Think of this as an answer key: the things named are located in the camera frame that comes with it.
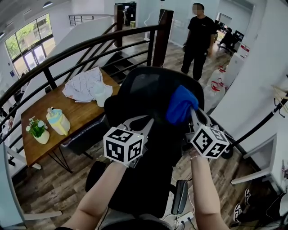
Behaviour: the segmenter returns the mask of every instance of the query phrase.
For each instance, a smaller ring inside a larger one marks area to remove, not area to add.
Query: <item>white desk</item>
[[[239,184],[262,176],[271,176],[273,181],[282,191],[286,190],[286,183],[282,176],[282,160],[288,159],[288,130],[286,125],[283,125],[280,129],[278,129],[277,133],[269,140],[244,155],[244,159],[257,153],[260,148],[271,141],[273,141],[273,149],[269,166],[259,172],[234,179],[231,181],[231,184]]]
[[[2,228],[13,227],[28,220],[40,220],[62,215],[61,211],[43,214],[24,214],[18,202],[8,166],[8,156],[4,143],[0,145],[0,225]]]

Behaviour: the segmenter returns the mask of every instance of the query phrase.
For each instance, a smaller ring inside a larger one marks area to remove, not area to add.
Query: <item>wood plank flooring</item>
[[[141,36],[129,36],[123,40],[124,44],[141,40]],[[148,45],[143,44],[139,47],[131,47],[126,49],[128,54],[140,52],[147,49]],[[200,79],[202,84],[210,77],[211,73],[218,65],[227,65],[230,56],[224,51],[217,51],[218,47],[214,47],[214,54],[205,62],[203,76]],[[182,66],[183,55],[181,48],[169,43],[165,68],[170,68],[179,71]],[[145,55],[136,57],[135,60],[140,61],[146,58]],[[193,65],[191,65],[190,73],[192,74]],[[90,153],[94,160],[90,160],[85,156],[77,156],[73,153],[64,153],[73,174],[66,172],[63,168],[57,165],[51,158],[46,157],[39,163],[42,165],[42,170],[37,171],[34,168],[28,168],[18,174],[14,179],[14,187],[18,200],[25,213],[40,213],[62,210],[63,215],[46,219],[42,221],[27,221],[26,225],[30,230],[53,230],[66,222],[75,211],[82,197],[85,195],[85,183],[90,168],[97,160],[106,161],[102,154],[103,142],[97,143],[91,148]],[[254,181],[253,183],[242,183],[239,185],[231,185],[230,181],[233,178],[248,175],[254,172],[252,166],[242,160],[239,153],[235,153],[229,160],[219,158],[210,162],[213,181],[218,191],[221,202],[221,214],[224,221],[230,226],[232,223],[232,215],[234,207],[237,203],[244,201],[244,191],[247,187],[251,188],[254,194],[269,193],[269,189],[265,183]],[[189,157],[183,157],[174,169],[173,177],[178,179],[188,179],[191,176],[191,168]],[[189,183],[189,194],[193,202],[192,183]],[[192,210],[189,202],[187,202],[185,212]],[[193,229],[192,226],[186,225],[185,229]],[[250,230],[251,227],[239,226],[234,229]]]

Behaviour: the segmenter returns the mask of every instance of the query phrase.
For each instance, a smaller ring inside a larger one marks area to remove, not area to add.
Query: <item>blue cloth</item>
[[[180,85],[171,96],[166,120],[173,125],[183,123],[191,114],[190,107],[198,110],[198,104],[199,102],[194,94],[183,85]]]

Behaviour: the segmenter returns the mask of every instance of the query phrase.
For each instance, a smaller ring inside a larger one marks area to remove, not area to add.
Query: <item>white cube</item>
[[[129,164],[142,155],[144,136],[112,127],[103,137],[105,157]]]
[[[222,131],[206,125],[201,125],[191,143],[201,156],[213,159],[220,157],[230,144]]]

